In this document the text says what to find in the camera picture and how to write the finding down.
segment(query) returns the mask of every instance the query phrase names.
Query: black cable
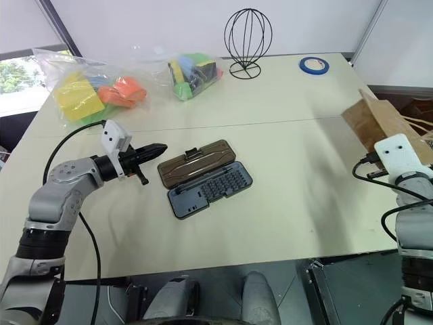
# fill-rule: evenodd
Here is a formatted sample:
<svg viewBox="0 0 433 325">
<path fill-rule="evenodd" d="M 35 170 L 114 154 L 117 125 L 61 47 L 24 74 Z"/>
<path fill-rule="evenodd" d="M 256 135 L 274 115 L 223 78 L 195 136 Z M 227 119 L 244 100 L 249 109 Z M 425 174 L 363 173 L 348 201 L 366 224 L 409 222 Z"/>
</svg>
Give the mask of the black cable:
<svg viewBox="0 0 433 325">
<path fill-rule="evenodd" d="M 96 125 L 102 125 L 105 126 L 106 120 L 100 120 L 98 122 L 90 123 L 88 125 L 85 125 L 83 127 L 79 127 L 77 130 L 69 133 L 54 149 L 54 151 L 51 153 L 51 156 L 48 158 L 47 164 L 45 165 L 45 170 L 43 172 L 43 178 L 42 178 L 42 184 L 44 185 L 47 183 L 48 178 L 48 172 L 49 168 L 51 166 L 51 163 L 53 162 L 54 157 L 60 150 L 60 148 L 74 135 L 76 135 L 78 132 L 88 129 L 90 127 L 94 127 Z M 95 248 L 95 254 L 96 254 L 96 269 L 97 269 L 97 275 L 96 275 L 96 293 L 95 293 L 95 304 L 93 305 L 93 312 L 92 312 L 92 318 L 90 321 L 90 325 L 95 325 L 96 322 L 96 316 L 97 316 L 97 310 L 99 307 L 99 296 L 101 292 L 101 255 L 99 253 L 99 248 L 96 243 L 96 237 L 95 234 L 92 232 L 92 229 L 90 228 L 89 224 L 86 222 L 86 219 L 84 218 L 84 215 L 80 212 L 78 214 L 80 216 L 81 221 L 83 222 L 87 232 L 90 235 L 90 238 L 92 239 L 93 247 Z M 65 276 L 65 270 L 63 268 L 60 278 L 63 280 Z"/>
<path fill-rule="evenodd" d="M 359 162 L 358 162 L 358 163 L 353 167 L 353 169 L 352 169 L 352 175 L 353 175 L 353 177 L 355 177 L 355 178 L 357 178 L 357 179 L 360 179 L 360 180 L 362 180 L 362 181 L 368 181 L 369 183 L 374 183 L 374 184 L 382 185 L 382 186 L 385 186 L 385 187 L 387 187 L 387 188 L 392 188 L 393 190 L 397 190 L 397 191 L 404 192 L 404 193 L 409 194 L 409 195 L 412 195 L 412 196 L 414 196 L 414 197 L 416 197 L 416 198 L 418 198 L 418 199 L 420 199 L 420 200 L 427 200 L 427 198 L 426 198 L 425 196 L 422 196 L 422 195 L 420 195 L 420 194 L 418 194 L 418 193 L 416 193 L 416 192 L 413 192 L 413 191 L 411 191 L 411 190 L 407 190 L 407 189 L 405 189 L 405 188 L 402 188 L 401 186 L 392 185 L 392 184 L 389 184 L 389 183 L 385 183 L 385 182 L 383 182 L 383 181 L 376 181 L 376 180 L 374 180 L 374 179 L 370 179 L 370 178 L 366 178 L 366 177 L 363 177 L 363 176 L 358 175 L 358 174 L 357 174 L 357 169 L 358 169 L 358 167 L 361 166 L 362 164 L 364 164 L 364 162 L 359 161 Z"/>
<path fill-rule="evenodd" d="M 426 204 L 432 204 L 433 203 L 433 198 L 429 199 L 429 200 L 424 200 L 424 201 L 420 201 L 420 202 L 415 202 L 412 204 L 406 204 L 402 207 L 398 207 L 392 210 L 389 210 L 388 212 L 385 212 L 384 215 L 382 215 L 382 218 L 380 219 L 380 223 L 382 224 L 382 227 L 384 228 L 385 232 L 396 242 L 397 238 L 396 236 L 388 229 L 388 227 L 386 226 L 386 218 L 396 212 L 400 212 L 403 210 L 407 210 L 407 209 L 412 209 L 412 208 L 416 208 L 416 207 L 420 207 Z"/>
<path fill-rule="evenodd" d="M 394 313 L 394 311 L 396 311 L 397 308 L 399 308 L 401 305 L 403 304 L 403 299 L 400 298 L 394 305 L 392 305 L 390 307 L 390 309 L 388 309 L 388 311 L 385 313 L 384 317 L 382 318 L 382 320 L 380 321 L 380 325 L 386 325 L 386 323 L 388 323 L 388 320 L 390 319 L 392 313 Z"/>
</svg>

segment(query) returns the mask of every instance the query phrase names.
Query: orange sponge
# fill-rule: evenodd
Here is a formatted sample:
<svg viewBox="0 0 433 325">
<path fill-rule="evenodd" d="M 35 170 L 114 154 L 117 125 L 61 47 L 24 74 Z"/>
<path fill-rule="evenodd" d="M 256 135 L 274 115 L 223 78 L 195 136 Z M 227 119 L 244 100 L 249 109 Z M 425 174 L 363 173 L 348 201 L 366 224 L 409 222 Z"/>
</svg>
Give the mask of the orange sponge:
<svg viewBox="0 0 433 325">
<path fill-rule="evenodd" d="M 105 104 L 113 104 L 116 106 L 132 107 L 135 104 L 133 100 L 126 100 L 120 96 L 119 92 L 115 88 L 110 86 L 101 86 L 97 90 L 101 102 Z"/>
<path fill-rule="evenodd" d="M 147 91 L 133 77 L 121 77 L 113 86 L 126 100 L 144 100 Z"/>
</svg>

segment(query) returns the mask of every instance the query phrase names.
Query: white panel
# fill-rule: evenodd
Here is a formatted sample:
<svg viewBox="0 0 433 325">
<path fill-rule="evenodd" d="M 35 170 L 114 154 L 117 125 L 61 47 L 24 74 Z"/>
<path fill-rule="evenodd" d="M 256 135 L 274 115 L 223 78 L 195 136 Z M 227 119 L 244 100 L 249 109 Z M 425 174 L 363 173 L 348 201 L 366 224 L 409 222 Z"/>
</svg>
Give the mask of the white panel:
<svg viewBox="0 0 433 325">
<path fill-rule="evenodd" d="M 0 1 L 0 53 L 60 43 L 35 0 Z"/>
<path fill-rule="evenodd" d="M 81 53 L 112 62 L 148 55 L 155 46 L 228 56 L 224 27 L 244 7 L 270 19 L 274 39 L 268 54 L 354 51 L 379 0 L 52 2 Z"/>
<path fill-rule="evenodd" d="M 433 87 L 433 1 L 389 0 L 355 62 L 368 85 Z"/>
</svg>

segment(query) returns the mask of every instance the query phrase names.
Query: screwdriver bit set case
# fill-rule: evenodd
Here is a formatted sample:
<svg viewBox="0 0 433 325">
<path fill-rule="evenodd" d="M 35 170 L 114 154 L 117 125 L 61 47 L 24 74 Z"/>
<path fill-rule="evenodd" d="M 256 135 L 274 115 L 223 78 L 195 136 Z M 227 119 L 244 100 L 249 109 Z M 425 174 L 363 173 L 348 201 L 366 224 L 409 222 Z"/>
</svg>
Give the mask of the screwdriver bit set case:
<svg viewBox="0 0 433 325">
<path fill-rule="evenodd" d="M 176 218 L 187 218 L 251 186 L 250 174 L 235 158 L 227 141 L 219 140 L 158 165 Z"/>
</svg>

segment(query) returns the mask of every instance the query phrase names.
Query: brown paper bag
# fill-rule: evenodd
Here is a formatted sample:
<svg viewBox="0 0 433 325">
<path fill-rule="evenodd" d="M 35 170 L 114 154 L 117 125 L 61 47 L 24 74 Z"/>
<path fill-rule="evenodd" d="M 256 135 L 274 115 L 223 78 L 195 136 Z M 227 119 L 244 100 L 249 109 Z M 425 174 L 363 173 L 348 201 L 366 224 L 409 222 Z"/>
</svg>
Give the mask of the brown paper bag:
<svg viewBox="0 0 433 325">
<path fill-rule="evenodd" d="M 368 152 L 374 151 L 374 144 L 377 141 L 403 133 L 421 162 L 425 165 L 433 163 L 433 150 L 426 142 L 433 138 L 431 132 L 426 130 L 427 133 L 421 137 L 411 127 L 413 125 L 425 130 L 419 124 L 432 123 L 403 116 L 388 100 L 377 100 L 362 90 L 359 92 L 363 99 L 345 110 L 342 116 Z"/>
</svg>

